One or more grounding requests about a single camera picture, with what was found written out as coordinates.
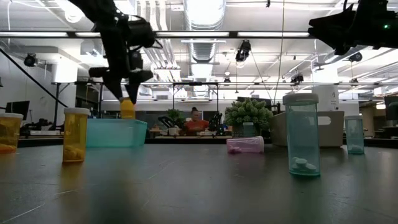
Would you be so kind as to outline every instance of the yellow object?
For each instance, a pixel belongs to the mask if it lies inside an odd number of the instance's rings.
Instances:
[[[17,151],[23,115],[0,113],[0,154]]]
[[[82,162],[86,153],[86,131],[89,109],[65,108],[63,162]]]
[[[122,119],[136,119],[136,111],[130,98],[120,98],[120,114]]]

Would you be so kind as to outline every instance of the orange shirt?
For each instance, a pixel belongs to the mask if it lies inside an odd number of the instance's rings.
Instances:
[[[187,127],[188,132],[204,131],[206,128],[209,127],[209,122],[204,120],[188,121],[185,123],[185,126]]]

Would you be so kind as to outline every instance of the green plant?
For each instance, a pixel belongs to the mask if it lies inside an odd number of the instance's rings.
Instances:
[[[184,118],[180,110],[170,109],[167,110],[167,116],[174,121],[178,127],[182,127],[184,124]]]
[[[257,129],[269,129],[272,112],[265,108],[266,102],[246,98],[244,102],[233,102],[225,109],[225,123],[230,126],[242,126],[244,122],[253,122]]]

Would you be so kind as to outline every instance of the person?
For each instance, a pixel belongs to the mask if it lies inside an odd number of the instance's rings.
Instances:
[[[200,112],[196,107],[192,108],[191,120],[185,123],[188,134],[196,135],[196,133],[204,131],[209,127],[209,122],[200,119]]]

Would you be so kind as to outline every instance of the teal plastic container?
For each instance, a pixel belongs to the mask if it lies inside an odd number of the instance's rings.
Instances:
[[[345,122],[348,154],[364,154],[362,116],[346,116]]]
[[[283,97],[286,106],[289,172],[296,175],[320,175],[317,103],[314,93],[296,93]]]
[[[147,123],[134,119],[89,119],[86,147],[137,147],[145,143]]]
[[[252,122],[243,123],[243,137],[254,137],[254,124]]]

